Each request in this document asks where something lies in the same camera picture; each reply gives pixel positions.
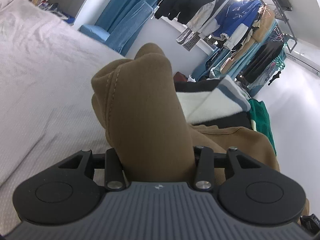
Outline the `brown zip hoodie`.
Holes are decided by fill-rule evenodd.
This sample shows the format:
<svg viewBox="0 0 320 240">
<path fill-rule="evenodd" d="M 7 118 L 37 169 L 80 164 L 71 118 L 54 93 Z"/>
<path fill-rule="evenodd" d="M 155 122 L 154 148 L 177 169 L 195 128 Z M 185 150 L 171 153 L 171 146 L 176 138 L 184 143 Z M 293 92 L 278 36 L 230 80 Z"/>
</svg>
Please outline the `brown zip hoodie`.
<svg viewBox="0 0 320 240">
<path fill-rule="evenodd" d="M 204 192 L 234 218 L 269 226 L 308 215 L 304 190 L 281 174 L 264 134 L 211 125 L 249 108 L 229 79 L 214 89 L 193 83 L 192 92 L 177 93 L 170 61 L 148 43 L 134 59 L 99 70 L 91 84 L 94 112 L 129 180 L 182 181 L 194 188 L 194 147 L 200 145 L 214 152 L 214 187 Z"/>
</svg>

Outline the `green garment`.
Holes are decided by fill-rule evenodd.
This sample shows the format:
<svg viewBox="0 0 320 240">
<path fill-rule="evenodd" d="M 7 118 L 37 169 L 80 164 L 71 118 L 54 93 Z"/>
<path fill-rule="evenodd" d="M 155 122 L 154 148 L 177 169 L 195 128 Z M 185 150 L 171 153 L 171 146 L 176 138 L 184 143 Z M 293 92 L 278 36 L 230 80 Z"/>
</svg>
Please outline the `green garment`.
<svg viewBox="0 0 320 240">
<path fill-rule="evenodd" d="M 275 155 L 277 155 L 276 147 L 274 144 L 273 133 L 271 129 L 270 116 L 263 101 L 249 99 L 251 109 L 248 116 L 251 121 L 251 126 L 254 131 L 264 134 L 271 143 Z"/>
</svg>

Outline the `striped hanging socks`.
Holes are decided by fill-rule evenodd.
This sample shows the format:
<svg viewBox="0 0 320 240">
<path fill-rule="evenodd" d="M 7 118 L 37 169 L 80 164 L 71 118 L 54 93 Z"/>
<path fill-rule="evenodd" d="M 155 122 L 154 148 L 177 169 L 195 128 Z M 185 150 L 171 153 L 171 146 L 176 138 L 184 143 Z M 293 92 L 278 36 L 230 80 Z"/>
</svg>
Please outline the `striped hanging socks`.
<svg viewBox="0 0 320 240">
<path fill-rule="evenodd" d="M 176 38 L 176 42 L 182 45 L 187 51 L 191 51 L 199 42 L 199 33 L 193 32 L 189 28 L 185 28 L 184 31 Z"/>
</svg>

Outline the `blue white hanging jacket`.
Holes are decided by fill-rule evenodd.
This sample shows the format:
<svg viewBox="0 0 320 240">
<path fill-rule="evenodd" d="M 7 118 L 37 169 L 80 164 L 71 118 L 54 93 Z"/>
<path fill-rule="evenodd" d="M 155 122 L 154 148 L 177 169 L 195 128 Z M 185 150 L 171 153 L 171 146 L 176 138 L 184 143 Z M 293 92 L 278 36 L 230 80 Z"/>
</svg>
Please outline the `blue white hanging jacket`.
<svg viewBox="0 0 320 240">
<path fill-rule="evenodd" d="M 232 50 L 252 26 L 260 7 L 259 0 L 242 0 L 230 5 L 214 19 L 211 34 L 225 41 L 223 46 Z"/>
</svg>

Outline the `blue covered chair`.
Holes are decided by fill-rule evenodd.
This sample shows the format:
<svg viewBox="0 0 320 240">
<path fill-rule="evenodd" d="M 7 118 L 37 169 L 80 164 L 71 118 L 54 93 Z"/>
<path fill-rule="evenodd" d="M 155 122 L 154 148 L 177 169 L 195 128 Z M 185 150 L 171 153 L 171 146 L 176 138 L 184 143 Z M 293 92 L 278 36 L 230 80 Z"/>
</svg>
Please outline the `blue covered chair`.
<svg viewBox="0 0 320 240">
<path fill-rule="evenodd" d="M 82 25 L 79 31 L 125 56 L 133 40 L 152 15 L 153 8 L 143 1 L 135 5 L 110 32 L 97 25 L 89 24 Z"/>
</svg>

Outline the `tan hanging coat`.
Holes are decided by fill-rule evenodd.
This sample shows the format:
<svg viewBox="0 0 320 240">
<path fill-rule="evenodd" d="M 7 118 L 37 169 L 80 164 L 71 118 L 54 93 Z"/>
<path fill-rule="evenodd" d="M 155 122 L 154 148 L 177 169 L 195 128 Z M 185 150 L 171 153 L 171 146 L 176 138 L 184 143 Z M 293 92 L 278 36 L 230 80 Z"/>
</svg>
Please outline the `tan hanging coat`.
<svg viewBox="0 0 320 240">
<path fill-rule="evenodd" d="M 260 27 L 253 32 L 251 39 L 246 43 L 247 47 L 252 46 L 254 43 L 261 43 L 274 22 L 274 12 L 268 5 L 263 5 L 261 12 Z"/>
</svg>

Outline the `light grey duvet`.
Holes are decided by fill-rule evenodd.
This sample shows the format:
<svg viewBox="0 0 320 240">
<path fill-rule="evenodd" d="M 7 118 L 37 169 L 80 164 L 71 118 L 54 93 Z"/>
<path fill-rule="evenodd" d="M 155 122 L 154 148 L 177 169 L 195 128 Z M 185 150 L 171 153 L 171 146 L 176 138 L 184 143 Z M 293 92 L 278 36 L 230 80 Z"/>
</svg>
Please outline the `light grey duvet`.
<svg viewBox="0 0 320 240">
<path fill-rule="evenodd" d="M 35 6 L 29 0 L 1 0 L 1 22 L 9 16 L 11 12 L 31 12 Z"/>
</svg>

